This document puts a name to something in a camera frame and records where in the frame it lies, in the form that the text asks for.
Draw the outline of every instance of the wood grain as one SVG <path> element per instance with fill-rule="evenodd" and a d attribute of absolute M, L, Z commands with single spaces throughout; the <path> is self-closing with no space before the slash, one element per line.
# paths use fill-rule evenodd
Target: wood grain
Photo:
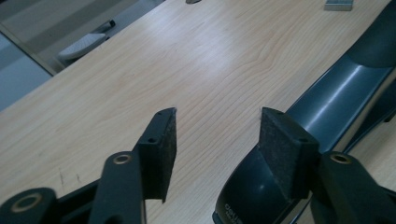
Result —
<path fill-rule="evenodd" d="M 212 223 L 221 188 L 258 141 L 261 107 L 285 111 L 387 2 L 360 0 L 351 12 L 313 0 L 164 2 L 0 113 L 0 202 L 90 183 L 175 106 L 177 160 L 167 202 L 147 202 L 148 223 Z M 390 189 L 394 122 L 354 152 Z"/>

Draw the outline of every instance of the gray floor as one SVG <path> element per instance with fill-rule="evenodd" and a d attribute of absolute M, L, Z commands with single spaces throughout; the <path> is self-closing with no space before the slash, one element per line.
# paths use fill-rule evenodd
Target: gray floor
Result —
<path fill-rule="evenodd" d="M 110 37 L 136 21 L 163 0 L 139 0 L 113 20 Z M 0 34 L 0 112 L 51 78 L 35 61 Z"/>

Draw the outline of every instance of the light wood tabletop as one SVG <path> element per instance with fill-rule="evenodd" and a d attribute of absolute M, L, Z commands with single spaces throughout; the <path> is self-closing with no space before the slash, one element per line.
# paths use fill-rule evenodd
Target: light wood tabletop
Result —
<path fill-rule="evenodd" d="M 286 111 L 388 2 L 336 12 L 316 0 L 165 1 L 0 113 L 0 203 L 91 183 L 174 106 L 177 158 L 166 203 L 147 201 L 148 223 L 212 223 L 227 178 L 259 140 L 261 108 Z M 395 123 L 352 152 L 389 189 Z"/>

